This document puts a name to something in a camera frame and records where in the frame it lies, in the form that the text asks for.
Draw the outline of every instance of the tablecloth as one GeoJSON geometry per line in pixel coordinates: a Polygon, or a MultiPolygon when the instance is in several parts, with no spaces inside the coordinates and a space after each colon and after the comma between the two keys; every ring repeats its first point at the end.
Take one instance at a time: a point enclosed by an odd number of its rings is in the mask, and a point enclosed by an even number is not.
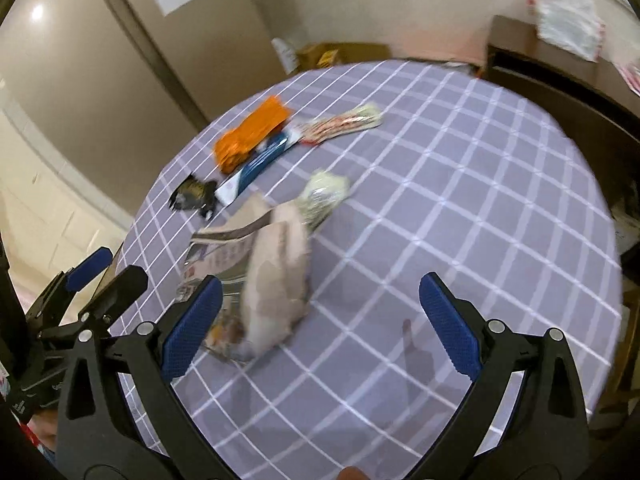
{"type": "MultiPolygon", "coordinates": [[[[170,305],[196,212],[172,212],[194,173],[219,178],[211,148],[270,94],[299,118],[363,102],[376,129],[295,146],[253,191],[295,198],[318,168],[348,176],[350,198],[312,238],[311,310],[294,335],[242,368],[200,351],[174,389],[243,479],[329,480],[356,465],[402,478],[434,442],[470,381],[458,374],[417,299],[434,270],[459,298],[512,330],[558,326],[586,405],[606,378],[620,324],[614,230],[591,171],[557,123],[526,99],[437,66],[389,60],[305,72],[240,103],[162,170],[136,215],[118,268],[136,264],[149,289],[114,326],[130,332],[170,305]]],[[[127,400],[150,447],[163,451],[130,377],[127,400]]],[[[508,420],[514,376],[482,449],[508,420]]]]}

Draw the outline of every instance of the round table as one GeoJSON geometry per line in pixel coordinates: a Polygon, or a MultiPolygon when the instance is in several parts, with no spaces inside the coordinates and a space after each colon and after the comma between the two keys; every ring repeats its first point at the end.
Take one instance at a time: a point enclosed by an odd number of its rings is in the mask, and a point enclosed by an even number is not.
{"type": "MultiPolygon", "coordinates": [[[[292,200],[328,168],[353,189],[312,237],[311,310],[280,348],[242,368],[200,351],[174,389],[197,426],[243,479],[329,480],[347,465],[402,478],[429,449],[470,381],[457,373],[418,303],[434,270],[485,319],[541,335],[566,334],[593,408],[620,325],[614,229],[582,155],[526,99],[437,66],[389,60],[305,72],[232,108],[164,168],[122,248],[148,291],[116,332],[156,320],[180,282],[196,212],[172,212],[189,174],[220,178],[211,149],[270,94],[299,118],[363,102],[384,110],[376,129],[314,149],[295,146],[252,191],[292,200]]],[[[127,400],[145,443],[162,445],[130,377],[127,400]]],[[[481,449],[508,420],[519,377],[481,449]]]]}

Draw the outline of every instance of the refrigerator door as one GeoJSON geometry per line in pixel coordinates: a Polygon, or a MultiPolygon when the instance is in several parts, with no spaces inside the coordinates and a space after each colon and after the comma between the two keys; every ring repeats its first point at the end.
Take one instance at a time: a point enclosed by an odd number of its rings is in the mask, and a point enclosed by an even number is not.
{"type": "Polygon", "coordinates": [[[155,0],[128,1],[210,121],[285,78],[251,0],[192,0],[167,16],[155,0]]]}
{"type": "Polygon", "coordinates": [[[197,133],[104,0],[16,0],[0,73],[62,155],[132,214],[197,133]]]}

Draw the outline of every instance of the metal screw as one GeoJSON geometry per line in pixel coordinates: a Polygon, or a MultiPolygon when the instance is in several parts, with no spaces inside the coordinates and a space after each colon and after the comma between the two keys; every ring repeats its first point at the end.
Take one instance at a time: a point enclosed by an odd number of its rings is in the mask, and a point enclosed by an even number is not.
{"type": "Polygon", "coordinates": [[[87,341],[89,341],[89,339],[92,338],[93,335],[94,333],[91,332],[91,330],[82,330],[82,332],[78,334],[78,341],[86,343],[87,341]]]}
{"type": "Polygon", "coordinates": [[[562,330],[552,328],[551,330],[549,330],[549,337],[554,341],[562,341],[564,334],[562,333],[562,330]]]}
{"type": "Polygon", "coordinates": [[[151,334],[153,330],[154,330],[154,324],[151,323],[150,321],[144,321],[140,323],[136,328],[136,332],[138,332],[140,335],[151,334]]]}
{"type": "Polygon", "coordinates": [[[501,322],[500,320],[492,319],[489,322],[489,330],[491,330],[491,332],[494,332],[496,334],[501,334],[502,332],[504,332],[504,323],[501,322]]]}

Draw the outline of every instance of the orange bag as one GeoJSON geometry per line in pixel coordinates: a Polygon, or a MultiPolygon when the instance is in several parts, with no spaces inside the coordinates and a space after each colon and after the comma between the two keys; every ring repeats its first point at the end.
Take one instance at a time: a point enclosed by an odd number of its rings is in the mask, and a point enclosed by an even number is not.
{"type": "Polygon", "coordinates": [[[269,96],[242,123],[218,139],[214,147],[222,173],[229,174],[249,158],[250,153],[290,116],[276,96],[269,96]]]}

